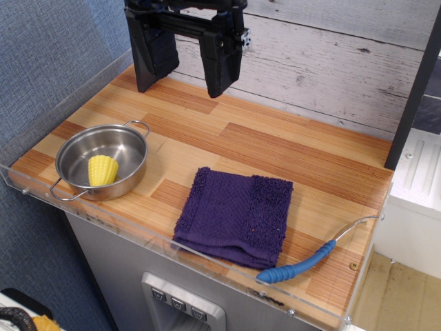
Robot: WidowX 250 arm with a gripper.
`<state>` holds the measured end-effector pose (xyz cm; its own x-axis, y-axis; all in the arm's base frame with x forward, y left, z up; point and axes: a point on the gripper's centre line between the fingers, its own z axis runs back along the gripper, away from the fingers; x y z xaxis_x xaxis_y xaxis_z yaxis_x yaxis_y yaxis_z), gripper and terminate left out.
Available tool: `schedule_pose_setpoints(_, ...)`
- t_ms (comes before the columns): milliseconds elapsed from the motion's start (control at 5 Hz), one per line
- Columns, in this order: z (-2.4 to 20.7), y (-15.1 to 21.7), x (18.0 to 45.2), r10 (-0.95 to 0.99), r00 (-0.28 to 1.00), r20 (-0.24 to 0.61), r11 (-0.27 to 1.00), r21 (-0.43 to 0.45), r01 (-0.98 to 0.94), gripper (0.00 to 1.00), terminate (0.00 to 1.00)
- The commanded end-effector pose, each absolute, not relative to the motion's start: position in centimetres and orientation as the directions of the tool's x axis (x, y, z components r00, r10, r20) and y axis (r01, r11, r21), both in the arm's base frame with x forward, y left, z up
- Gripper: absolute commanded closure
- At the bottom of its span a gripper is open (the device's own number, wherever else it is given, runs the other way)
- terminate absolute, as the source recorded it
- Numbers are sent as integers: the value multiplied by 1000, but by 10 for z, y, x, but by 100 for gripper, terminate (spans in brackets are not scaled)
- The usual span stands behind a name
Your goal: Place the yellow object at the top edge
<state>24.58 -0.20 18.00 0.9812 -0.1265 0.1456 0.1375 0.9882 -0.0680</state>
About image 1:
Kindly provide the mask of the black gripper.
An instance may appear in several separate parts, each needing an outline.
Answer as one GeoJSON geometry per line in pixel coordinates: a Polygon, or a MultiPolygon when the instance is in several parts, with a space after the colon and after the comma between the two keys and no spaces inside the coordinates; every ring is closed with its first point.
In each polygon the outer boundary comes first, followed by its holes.
{"type": "Polygon", "coordinates": [[[252,43],[244,26],[246,1],[126,1],[125,15],[139,92],[145,92],[179,65],[175,34],[197,39],[211,98],[238,80],[242,50],[252,43]],[[191,16],[188,8],[214,10],[211,19],[191,16]]]}

